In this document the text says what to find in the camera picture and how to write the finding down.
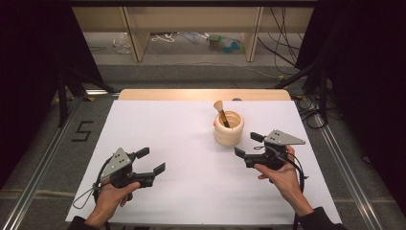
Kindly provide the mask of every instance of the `sleeve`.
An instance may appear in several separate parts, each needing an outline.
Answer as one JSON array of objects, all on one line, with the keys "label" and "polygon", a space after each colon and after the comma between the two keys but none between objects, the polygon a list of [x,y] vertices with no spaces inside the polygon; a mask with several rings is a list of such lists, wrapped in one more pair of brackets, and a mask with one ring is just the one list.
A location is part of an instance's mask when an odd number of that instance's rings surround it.
[{"label": "sleeve", "polygon": [[298,221],[304,230],[347,230],[343,224],[331,222],[323,207],[314,209],[309,215],[299,217]]},{"label": "sleeve", "polygon": [[97,228],[91,227],[84,222],[86,219],[81,217],[74,217],[71,224],[68,227],[68,230],[98,230]]}]

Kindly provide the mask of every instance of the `white tabletop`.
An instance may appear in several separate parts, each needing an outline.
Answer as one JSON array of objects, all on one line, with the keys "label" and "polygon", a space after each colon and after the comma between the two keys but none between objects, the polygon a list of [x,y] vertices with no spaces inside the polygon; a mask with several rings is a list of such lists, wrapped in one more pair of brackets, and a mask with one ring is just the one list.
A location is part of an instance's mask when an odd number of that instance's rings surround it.
[{"label": "white tabletop", "polygon": [[[213,101],[116,101],[113,103],[76,198],[96,181],[102,164],[118,148],[135,152],[144,147],[150,154],[136,159],[133,170],[149,173],[166,163],[151,188],[134,192],[134,199],[118,208],[110,222],[173,226],[264,226],[291,224],[294,212],[267,180],[247,169],[234,148],[214,139]],[[333,222],[341,222],[327,189],[314,152],[293,102],[231,102],[245,121],[237,145],[247,153],[260,154],[253,147],[262,143],[250,139],[250,132],[267,135],[279,129],[306,141],[293,146],[302,163],[304,194],[313,207],[323,206]],[[76,205],[80,206],[85,198]],[[86,218],[94,208],[91,198],[83,209],[71,207],[66,218]]]}]

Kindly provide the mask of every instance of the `wooden edge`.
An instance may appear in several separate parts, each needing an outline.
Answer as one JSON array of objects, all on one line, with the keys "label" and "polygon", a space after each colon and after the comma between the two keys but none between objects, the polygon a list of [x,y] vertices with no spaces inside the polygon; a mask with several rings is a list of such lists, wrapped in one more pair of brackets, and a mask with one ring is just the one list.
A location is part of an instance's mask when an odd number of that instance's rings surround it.
[{"label": "wooden edge", "polygon": [[284,89],[124,89],[119,100],[137,101],[291,101]]}]

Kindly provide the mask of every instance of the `hand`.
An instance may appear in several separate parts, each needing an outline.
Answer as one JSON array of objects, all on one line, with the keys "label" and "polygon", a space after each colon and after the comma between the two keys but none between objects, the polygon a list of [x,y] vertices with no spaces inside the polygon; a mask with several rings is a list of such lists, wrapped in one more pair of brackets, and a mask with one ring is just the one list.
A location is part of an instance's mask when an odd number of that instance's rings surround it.
[{"label": "hand", "polygon": [[110,183],[101,187],[96,207],[86,220],[86,224],[100,229],[109,219],[114,216],[117,207],[123,207],[128,194],[140,188],[139,182],[134,182],[124,188],[117,189]]},{"label": "hand", "polygon": [[[295,150],[290,146],[286,146],[286,150],[289,153],[288,159],[294,162]],[[293,165],[286,163],[277,171],[270,170],[261,164],[254,165],[254,168],[261,173],[258,179],[268,178],[275,184],[282,197],[289,202],[299,217],[313,212],[313,208],[302,194],[296,169]]]}]

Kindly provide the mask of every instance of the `floor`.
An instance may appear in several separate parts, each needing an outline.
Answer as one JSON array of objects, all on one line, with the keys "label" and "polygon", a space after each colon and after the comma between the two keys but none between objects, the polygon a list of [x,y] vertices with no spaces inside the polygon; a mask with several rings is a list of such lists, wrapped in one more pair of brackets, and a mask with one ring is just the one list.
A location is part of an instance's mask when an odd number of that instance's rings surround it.
[{"label": "floor", "polygon": [[[200,35],[204,33],[173,34],[165,37],[167,41],[152,36],[143,61],[138,63],[133,61],[131,54],[126,54],[126,50],[114,46],[121,41],[121,34],[85,34],[85,37],[104,81],[114,88],[264,88],[272,87],[280,79],[288,78],[288,74],[298,71],[285,60],[275,58],[260,43],[254,61],[247,62],[242,51],[226,53],[214,49]],[[239,34],[222,35],[235,41],[240,39]],[[271,36],[279,37],[278,34],[261,34],[260,39],[275,50],[277,43]],[[288,40],[291,46],[300,48],[300,34],[289,34]],[[280,44],[278,53],[289,61],[295,60]],[[292,97],[302,95],[304,81],[298,80],[287,87]],[[98,89],[94,85],[85,87]],[[13,229],[67,228],[66,214],[115,99],[117,95],[72,99],[67,126],[58,128],[56,97],[31,147],[0,192],[2,226],[10,215],[19,212],[21,218],[16,219]],[[316,105],[311,97],[297,102],[299,111]],[[343,223],[349,229],[357,230],[406,229],[406,218],[373,166],[363,157],[365,152],[351,134],[345,118],[341,117],[333,97],[329,98],[328,106],[331,108],[328,126],[311,128],[321,123],[315,116],[304,119],[304,127]],[[90,131],[87,137],[77,133],[80,126]],[[45,166],[43,172],[37,171],[38,165]],[[21,197],[28,192],[32,193],[31,198],[26,199],[28,205],[18,206]],[[17,206],[23,207],[22,210],[16,209]],[[114,226],[113,229],[130,227]],[[291,229],[291,226],[274,229]]]}]

